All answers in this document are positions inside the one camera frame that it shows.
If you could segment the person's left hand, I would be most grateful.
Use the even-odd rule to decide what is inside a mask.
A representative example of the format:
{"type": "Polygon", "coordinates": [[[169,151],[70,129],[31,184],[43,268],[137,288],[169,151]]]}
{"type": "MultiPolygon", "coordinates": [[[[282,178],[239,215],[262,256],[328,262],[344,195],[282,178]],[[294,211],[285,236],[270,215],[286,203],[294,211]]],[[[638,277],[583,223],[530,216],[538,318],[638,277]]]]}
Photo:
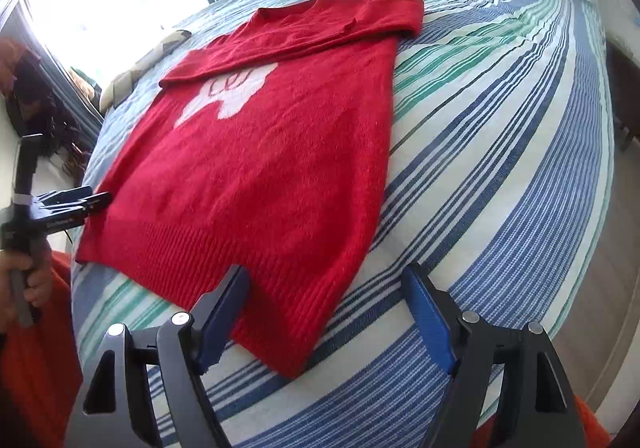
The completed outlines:
{"type": "Polygon", "coordinates": [[[22,252],[2,250],[1,254],[1,292],[0,292],[0,327],[6,333],[16,320],[17,310],[12,295],[10,272],[20,270],[27,272],[24,299],[34,307],[47,303],[52,293],[51,248],[42,244],[38,250],[38,258],[33,260],[22,252]]]}

